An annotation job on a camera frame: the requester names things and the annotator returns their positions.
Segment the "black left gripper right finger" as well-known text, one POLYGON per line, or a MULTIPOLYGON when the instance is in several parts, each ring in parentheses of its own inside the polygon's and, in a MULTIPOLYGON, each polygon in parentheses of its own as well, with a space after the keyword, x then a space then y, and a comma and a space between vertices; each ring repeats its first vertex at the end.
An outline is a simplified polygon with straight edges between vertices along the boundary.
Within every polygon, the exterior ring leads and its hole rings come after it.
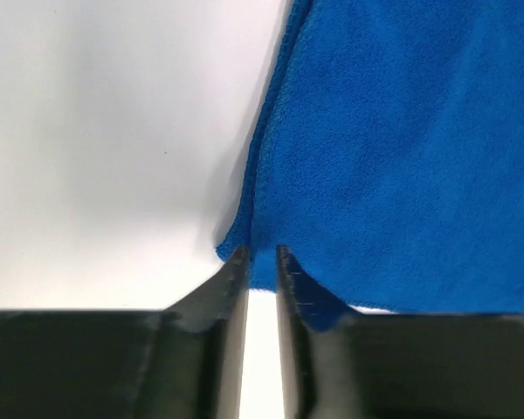
POLYGON ((524 418, 524 315, 370 314, 276 250, 288 418, 524 418))

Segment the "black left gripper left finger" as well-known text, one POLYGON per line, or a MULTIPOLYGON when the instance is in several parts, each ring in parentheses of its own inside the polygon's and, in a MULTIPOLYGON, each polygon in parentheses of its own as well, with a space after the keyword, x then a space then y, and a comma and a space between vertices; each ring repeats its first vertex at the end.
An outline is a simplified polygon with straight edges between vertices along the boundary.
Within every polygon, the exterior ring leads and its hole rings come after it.
POLYGON ((0 418, 235 418, 250 255, 156 311, 0 310, 0 418))

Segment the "blue towel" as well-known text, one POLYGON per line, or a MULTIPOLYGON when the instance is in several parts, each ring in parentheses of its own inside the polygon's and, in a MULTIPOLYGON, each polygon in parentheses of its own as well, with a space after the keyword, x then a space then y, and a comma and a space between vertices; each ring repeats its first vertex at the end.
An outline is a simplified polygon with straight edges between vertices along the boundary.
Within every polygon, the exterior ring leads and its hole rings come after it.
POLYGON ((524 313, 524 1, 295 1, 235 219, 353 306, 524 313))

